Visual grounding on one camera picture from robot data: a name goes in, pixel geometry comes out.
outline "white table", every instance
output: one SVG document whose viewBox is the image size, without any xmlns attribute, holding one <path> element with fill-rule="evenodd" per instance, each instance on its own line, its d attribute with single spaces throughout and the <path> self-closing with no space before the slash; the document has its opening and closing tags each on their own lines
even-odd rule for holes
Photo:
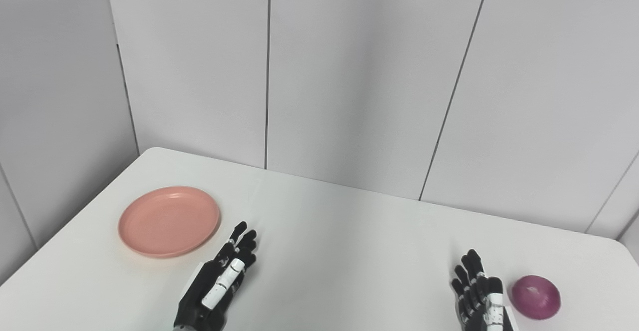
<svg viewBox="0 0 639 331">
<path fill-rule="evenodd" d="M 211 194 L 221 226 L 167 260 L 117 233 L 134 199 L 169 185 Z M 21 331 L 169 331 L 185 282 L 233 227 L 258 230 L 258 262 L 225 331 L 458 330 L 452 267 L 469 248 L 506 284 L 525 274 L 562 293 L 556 317 L 516 314 L 521 331 L 637 327 L 639 267 L 620 243 L 202 156 L 153 148 L 0 288 L 0 325 Z M 387 280 L 395 265 L 408 268 Z"/>
</svg>

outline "robotic hand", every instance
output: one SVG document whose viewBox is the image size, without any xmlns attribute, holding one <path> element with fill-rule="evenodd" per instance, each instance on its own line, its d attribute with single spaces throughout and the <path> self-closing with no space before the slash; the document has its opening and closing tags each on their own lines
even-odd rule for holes
<svg viewBox="0 0 639 331">
<path fill-rule="evenodd" d="M 240 222 L 217 256 L 204 263 L 178 304 L 174 331 L 220 331 L 224 327 L 233 295 L 256 260 L 256 231 L 248 231 L 239 240 L 246 229 L 246 222 Z"/>
<path fill-rule="evenodd" d="M 481 258 L 473 249 L 455 267 L 457 313 L 464 331 L 513 331 L 504 310 L 504 286 L 498 277 L 486 277 Z"/>
</svg>

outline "red onion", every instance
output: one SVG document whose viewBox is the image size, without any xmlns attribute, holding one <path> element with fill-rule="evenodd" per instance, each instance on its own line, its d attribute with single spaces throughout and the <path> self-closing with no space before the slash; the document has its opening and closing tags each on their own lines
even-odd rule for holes
<svg viewBox="0 0 639 331">
<path fill-rule="evenodd" d="M 557 287 L 541 276 L 524 276 L 511 288 L 513 306 L 525 317 L 545 320 L 554 316 L 561 306 Z"/>
</svg>

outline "gray wall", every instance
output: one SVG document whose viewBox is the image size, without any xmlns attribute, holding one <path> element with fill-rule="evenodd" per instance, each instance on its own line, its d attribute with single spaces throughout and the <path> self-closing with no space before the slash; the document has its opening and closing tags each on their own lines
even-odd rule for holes
<svg viewBox="0 0 639 331">
<path fill-rule="evenodd" d="M 1 282 L 138 153 L 108 0 L 0 0 L 0 20 Z"/>
</svg>

